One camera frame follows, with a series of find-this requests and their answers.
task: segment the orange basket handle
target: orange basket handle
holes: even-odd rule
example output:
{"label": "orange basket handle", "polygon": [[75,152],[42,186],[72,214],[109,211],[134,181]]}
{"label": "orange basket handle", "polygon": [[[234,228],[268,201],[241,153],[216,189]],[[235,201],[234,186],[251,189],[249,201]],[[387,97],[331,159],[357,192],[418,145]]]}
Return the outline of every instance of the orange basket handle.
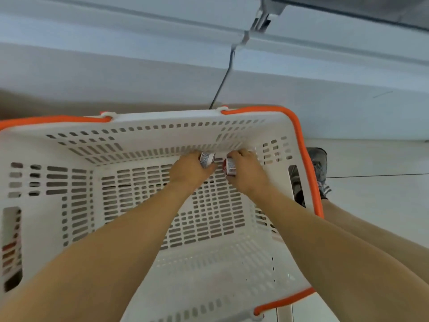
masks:
{"label": "orange basket handle", "polygon": [[30,124],[46,124],[46,123],[61,123],[61,122],[106,123],[106,122],[110,122],[111,120],[112,120],[112,117],[110,116],[106,116],[104,118],[89,118],[85,116],[67,116],[67,115],[40,116],[40,117],[34,117],[34,118],[0,121],[0,131],[3,129],[7,129],[8,127],[17,127],[20,125],[30,125]]}
{"label": "orange basket handle", "polygon": [[[241,113],[250,113],[250,112],[281,112],[283,114],[286,114],[289,119],[292,121],[293,129],[295,130],[295,135],[297,136],[297,142],[298,142],[298,148],[299,152],[301,154],[301,158],[303,159],[305,172],[307,173],[308,178],[308,184],[310,185],[310,191],[311,191],[311,198],[313,201],[313,207],[314,207],[314,213],[324,218],[323,214],[323,207],[322,207],[322,201],[320,199],[320,193],[319,193],[319,186],[316,179],[316,174],[314,173],[314,167],[313,163],[311,162],[310,156],[308,154],[308,151],[304,144],[304,137],[301,130],[301,124],[299,122],[298,117],[294,112],[292,112],[290,109],[287,109],[285,107],[281,106],[250,106],[245,108],[239,108],[239,109],[232,109],[232,110],[224,110],[221,111],[222,114],[225,115],[231,115],[231,114],[241,114]],[[271,303],[267,303],[264,305],[260,305],[256,307],[253,311],[253,313],[258,316],[262,312],[267,311],[269,309],[274,309],[286,305],[291,305],[292,303],[295,303],[296,301],[299,301],[308,295],[311,295],[315,292],[313,288],[308,288],[302,292],[299,292],[297,294],[294,294],[290,297],[280,299],[278,301],[274,301]]]}

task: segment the canned food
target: canned food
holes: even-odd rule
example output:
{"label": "canned food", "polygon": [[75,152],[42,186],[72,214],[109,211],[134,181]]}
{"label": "canned food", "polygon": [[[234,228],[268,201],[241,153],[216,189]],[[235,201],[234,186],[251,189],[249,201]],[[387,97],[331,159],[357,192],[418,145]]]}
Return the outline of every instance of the canned food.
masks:
{"label": "canned food", "polygon": [[215,161],[216,153],[202,152],[200,155],[200,164],[203,168],[209,167]]}
{"label": "canned food", "polygon": [[223,169],[223,172],[225,173],[225,175],[227,175],[227,176],[237,175],[236,164],[235,164],[234,160],[230,157],[227,157],[223,161],[222,169]]}

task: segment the sneaker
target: sneaker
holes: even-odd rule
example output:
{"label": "sneaker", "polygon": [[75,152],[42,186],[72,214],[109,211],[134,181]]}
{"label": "sneaker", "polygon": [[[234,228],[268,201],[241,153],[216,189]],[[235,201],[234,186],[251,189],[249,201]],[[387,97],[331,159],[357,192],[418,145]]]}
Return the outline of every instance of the sneaker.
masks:
{"label": "sneaker", "polygon": [[[307,148],[307,151],[313,162],[320,198],[327,199],[326,195],[332,191],[330,187],[326,185],[326,172],[328,170],[327,153],[322,148]],[[296,166],[291,166],[289,168],[289,175],[290,182],[292,183],[293,197],[297,203],[305,207],[303,188],[301,187],[301,180],[299,179]]]}

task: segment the shopping basket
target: shopping basket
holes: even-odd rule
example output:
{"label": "shopping basket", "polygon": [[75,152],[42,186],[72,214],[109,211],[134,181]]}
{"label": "shopping basket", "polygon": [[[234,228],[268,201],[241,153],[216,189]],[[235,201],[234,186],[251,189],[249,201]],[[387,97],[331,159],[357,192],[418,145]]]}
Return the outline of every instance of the shopping basket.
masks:
{"label": "shopping basket", "polygon": [[[192,149],[216,152],[218,163],[231,150],[252,149],[290,197],[288,167],[297,165],[307,209],[323,216],[299,121],[283,107],[105,112],[9,120],[0,129],[2,283],[21,266],[25,283],[154,195]],[[275,226],[219,165],[180,208],[122,321],[260,320],[312,292]]]}

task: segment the scratch mark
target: scratch mark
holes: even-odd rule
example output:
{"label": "scratch mark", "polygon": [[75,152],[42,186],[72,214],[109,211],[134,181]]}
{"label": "scratch mark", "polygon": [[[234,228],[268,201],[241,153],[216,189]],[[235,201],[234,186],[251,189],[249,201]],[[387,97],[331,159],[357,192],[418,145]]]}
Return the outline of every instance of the scratch mark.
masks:
{"label": "scratch mark", "polygon": [[380,95],[374,96],[373,98],[377,98],[377,97],[380,97],[380,96],[383,96],[383,95],[386,95],[386,94],[392,93],[392,92],[393,91],[386,91],[385,93],[381,93]]}

